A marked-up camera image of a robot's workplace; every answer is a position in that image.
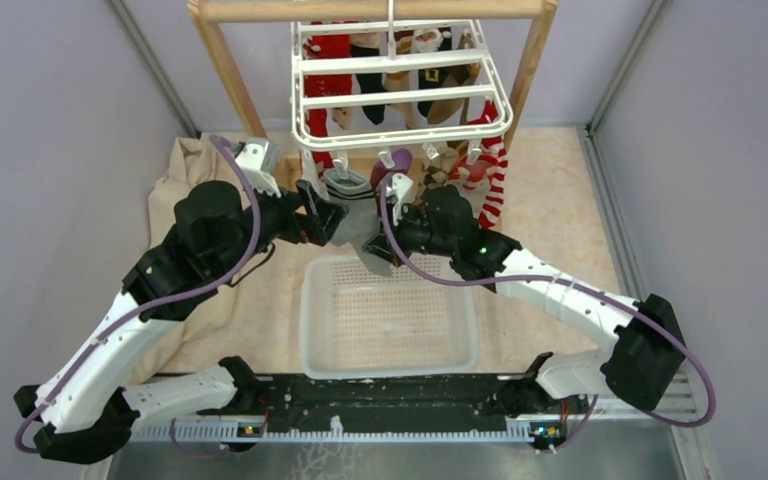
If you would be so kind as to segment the grey striped sock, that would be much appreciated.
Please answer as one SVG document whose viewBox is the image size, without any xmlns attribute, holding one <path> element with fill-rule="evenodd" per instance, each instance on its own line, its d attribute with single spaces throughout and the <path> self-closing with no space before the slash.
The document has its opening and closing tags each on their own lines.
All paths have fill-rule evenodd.
<svg viewBox="0 0 768 480">
<path fill-rule="evenodd" d="M 336 247 L 351 245 L 368 271 L 390 276 L 391 264 L 364 249 L 380 231 L 376 194 L 370 182 L 352 170 L 342 176 L 336 168 L 326 171 L 323 180 L 330 202 L 347 209 L 330 243 Z"/>
</svg>

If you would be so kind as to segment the white perforated plastic basket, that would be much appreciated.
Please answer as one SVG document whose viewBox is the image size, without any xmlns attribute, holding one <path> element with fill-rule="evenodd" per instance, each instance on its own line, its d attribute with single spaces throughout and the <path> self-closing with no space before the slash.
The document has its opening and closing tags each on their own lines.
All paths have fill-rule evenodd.
<svg viewBox="0 0 768 480">
<path fill-rule="evenodd" d="M 479 357 L 474 294 L 407 267 L 379 276 L 354 256 L 320 257 L 302 283 L 299 349 L 317 380 L 467 372 Z"/>
</svg>

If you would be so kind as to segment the maroon purple sock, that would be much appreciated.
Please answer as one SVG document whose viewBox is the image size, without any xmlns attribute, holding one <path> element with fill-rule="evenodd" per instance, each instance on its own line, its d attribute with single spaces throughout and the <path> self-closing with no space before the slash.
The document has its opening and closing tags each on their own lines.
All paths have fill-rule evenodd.
<svg viewBox="0 0 768 480">
<path fill-rule="evenodd" d="M 392 166 L 387 166 L 381 160 L 377 161 L 372 168 L 369 181 L 372 190 L 375 191 L 378 188 L 380 182 L 389 173 L 401 173 L 408 174 L 413 163 L 413 155 L 407 149 L 398 149 L 391 152 L 391 159 L 393 161 Z"/>
</svg>

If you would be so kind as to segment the brown argyle sock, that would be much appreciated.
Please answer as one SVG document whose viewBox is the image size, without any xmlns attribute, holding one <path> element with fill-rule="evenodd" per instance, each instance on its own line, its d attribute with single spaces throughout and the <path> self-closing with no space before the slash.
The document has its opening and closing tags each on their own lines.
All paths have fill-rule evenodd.
<svg viewBox="0 0 768 480">
<path fill-rule="evenodd" d="M 434 158 L 422 159 L 422 175 L 419 182 L 419 194 L 426 190 L 445 186 L 461 154 L 452 148 L 442 147 Z"/>
</svg>

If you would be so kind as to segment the white plastic clip hanger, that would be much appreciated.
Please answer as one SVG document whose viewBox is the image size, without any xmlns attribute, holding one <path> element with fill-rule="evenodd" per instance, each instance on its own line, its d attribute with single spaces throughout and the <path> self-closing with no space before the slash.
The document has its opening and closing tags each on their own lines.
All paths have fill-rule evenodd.
<svg viewBox="0 0 768 480">
<path fill-rule="evenodd" d="M 452 50 L 473 49 L 476 46 L 474 35 L 465 26 L 449 26 L 452 30 Z M 417 53 L 413 46 L 415 30 L 441 27 L 421 27 L 413 30 L 401 30 L 395 34 L 395 47 L 399 54 Z M 387 52 L 387 35 L 384 32 L 373 32 L 380 35 L 380 55 Z M 487 82 L 487 75 L 479 63 L 444 66 L 448 78 L 437 89 L 450 87 L 473 86 Z M 420 90 L 417 82 L 417 71 L 398 71 L 382 73 L 383 86 L 387 92 L 409 91 L 416 93 Z M 362 94 L 357 83 L 356 74 L 349 74 L 352 89 L 349 94 Z M 350 134 L 373 132 L 391 132 L 404 129 L 423 129 L 429 127 L 478 126 L 499 119 L 500 112 L 495 103 L 489 99 L 472 97 L 467 99 L 445 99 L 431 101 L 411 101 L 409 103 L 391 103 L 385 105 L 385 118 L 380 125 L 373 125 L 364 115 L 361 106 L 345 106 L 328 109 L 328 136 L 336 137 Z"/>
</svg>

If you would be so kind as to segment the wooden hanger rack frame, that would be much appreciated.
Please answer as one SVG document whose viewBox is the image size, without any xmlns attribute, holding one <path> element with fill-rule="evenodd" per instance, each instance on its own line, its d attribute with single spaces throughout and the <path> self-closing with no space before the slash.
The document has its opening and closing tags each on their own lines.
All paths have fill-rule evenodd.
<svg viewBox="0 0 768 480">
<path fill-rule="evenodd" d="M 213 66 L 225 88 L 245 131 L 263 136 L 261 117 L 243 79 L 226 37 L 224 24 L 287 23 L 291 34 L 291 133 L 304 152 L 343 153 L 347 150 L 375 149 L 386 159 L 392 147 L 468 140 L 472 144 L 487 137 L 502 135 L 511 143 L 524 112 L 544 47 L 554 21 L 555 1 L 191 1 L 188 13 L 199 33 Z M 483 19 L 527 19 L 527 34 L 515 80 L 506 90 L 494 65 L 481 28 Z M 437 53 L 399 54 L 395 34 L 421 27 L 465 26 L 474 35 L 473 49 Z M 384 32 L 385 55 L 366 58 L 305 60 L 302 44 L 313 35 L 349 35 Z M 306 97 L 305 75 L 393 73 L 422 68 L 479 63 L 487 82 L 473 86 L 397 91 L 377 94 Z M 499 119 L 478 126 L 429 127 L 391 132 L 314 137 L 304 127 L 310 109 L 362 106 L 411 101 L 467 99 L 480 97 L 495 103 Z"/>
</svg>

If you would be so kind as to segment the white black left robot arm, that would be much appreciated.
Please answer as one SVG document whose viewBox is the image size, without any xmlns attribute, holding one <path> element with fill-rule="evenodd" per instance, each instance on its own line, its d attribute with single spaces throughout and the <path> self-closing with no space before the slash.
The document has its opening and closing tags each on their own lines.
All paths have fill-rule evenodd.
<svg viewBox="0 0 768 480">
<path fill-rule="evenodd" d="M 169 232 L 128 272 L 74 357 L 51 380 L 17 390 L 24 424 L 39 424 L 32 443 L 17 439 L 17 448 L 89 465 L 148 426 L 195 413 L 263 411 L 264 390 L 237 356 L 159 383 L 131 385 L 128 377 L 145 353 L 230 285 L 253 255 L 277 240 L 324 246 L 347 213 L 306 181 L 278 197 L 256 195 L 249 206 L 228 182 L 196 186 L 175 205 Z"/>
</svg>

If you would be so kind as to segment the beige crumpled cloth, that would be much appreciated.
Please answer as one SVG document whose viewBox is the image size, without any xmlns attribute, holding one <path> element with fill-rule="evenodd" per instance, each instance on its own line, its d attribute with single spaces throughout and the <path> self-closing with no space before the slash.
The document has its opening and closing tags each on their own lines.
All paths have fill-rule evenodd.
<svg viewBox="0 0 768 480">
<path fill-rule="evenodd" d="M 152 247 L 173 227 L 174 206 L 196 186 L 212 180 L 233 185 L 241 205 L 249 205 L 241 183 L 212 145 L 205 139 L 176 138 L 168 169 L 147 200 Z M 285 259 L 273 258 L 238 286 L 223 287 L 198 305 L 138 361 L 125 383 L 141 384 L 161 371 L 198 370 L 234 354 L 263 371 L 290 371 L 298 364 L 289 342 L 292 323 L 298 320 L 293 288 L 300 285 L 290 249 L 280 245 L 278 251 Z"/>
</svg>

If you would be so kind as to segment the red white striped sock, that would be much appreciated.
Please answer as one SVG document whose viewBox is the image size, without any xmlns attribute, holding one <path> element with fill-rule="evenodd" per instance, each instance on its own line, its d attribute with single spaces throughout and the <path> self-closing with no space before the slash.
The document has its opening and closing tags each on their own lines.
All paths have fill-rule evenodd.
<svg viewBox="0 0 768 480">
<path fill-rule="evenodd" d="M 481 139 L 478 148 L 474 163 L 467 163 L 467 154 L 456 161 L 448 181 L 468 200 L 479 224 L 493 228 L 499 223 L 505 203 L 509 159 L 502 135 Z"/>
</svg>

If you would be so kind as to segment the red christmas sock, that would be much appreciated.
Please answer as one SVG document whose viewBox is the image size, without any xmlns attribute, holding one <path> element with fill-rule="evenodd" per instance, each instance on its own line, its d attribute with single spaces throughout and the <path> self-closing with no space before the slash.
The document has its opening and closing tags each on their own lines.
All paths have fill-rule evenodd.
<svg viewBox="0 0 768 480">
<path fill-rule="evenodd" d="M 348 35 L 314 35 L 303 44 L 305 60 L 344 59 L 350 57 Z M 305 75 L 304 94 L 306 97 L 326 97 L 348 95 L 352 89 L 349 74 Z M 306 126 L 314 137 L 328 136 L 328 109 L 310 109 L 305 114 Z M 311 153 L 318 177 L 333 167 L 330 153 L 314 151 Z"/>
</svg>

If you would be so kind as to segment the black santa belt sock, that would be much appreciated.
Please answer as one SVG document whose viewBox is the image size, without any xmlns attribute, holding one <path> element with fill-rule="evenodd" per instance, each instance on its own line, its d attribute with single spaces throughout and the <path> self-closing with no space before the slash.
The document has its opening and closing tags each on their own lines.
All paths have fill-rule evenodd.
<svg viewBox="0 0 768 480">
<path fill-rule="evenodd" d="M 450 27 L 415 30 L 413 46 L 417 53 L 449 51 L 452 49 L 452 30 Z M 423 68 L 417 71 L 417 82 L 420 90 L 440 88 L 447 78 L 446 67 Z"/>
</svg>

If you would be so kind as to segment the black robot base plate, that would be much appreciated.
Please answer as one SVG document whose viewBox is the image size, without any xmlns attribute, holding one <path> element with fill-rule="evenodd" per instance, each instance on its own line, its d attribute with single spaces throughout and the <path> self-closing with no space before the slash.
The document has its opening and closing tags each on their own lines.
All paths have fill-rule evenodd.
<svg viewBox="0 0 768 480">
<path fill-rule="evenodd" d="M 207 409 L 205 415 L 265 416 L 271 433 L 324 432 L 339 418 L 347 433 L 501 432 L 509 419 L 579 414 L 578 396 L 550 398 L 529 375 L 450 374 L 354 380 L 314 380 L 301 374 L 263 378 L 250 400 Z"/>
</svg>

